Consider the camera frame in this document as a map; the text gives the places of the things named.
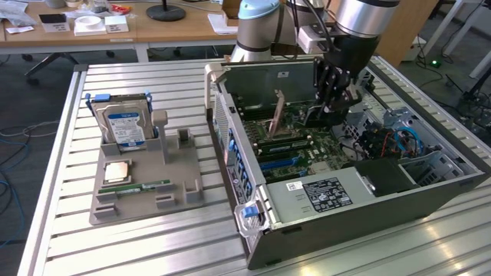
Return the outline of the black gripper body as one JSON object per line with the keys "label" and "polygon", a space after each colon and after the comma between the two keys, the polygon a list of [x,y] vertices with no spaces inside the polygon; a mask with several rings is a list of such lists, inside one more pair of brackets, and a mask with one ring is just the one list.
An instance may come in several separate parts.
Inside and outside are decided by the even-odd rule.
{"label": "black gripper body", "polygon": [[363,38],[349,34],[337,34],[329,37],[325,61],[328,64],[328,79],[345,75],[357,77],[361,69],[375,53],[380,36]]}

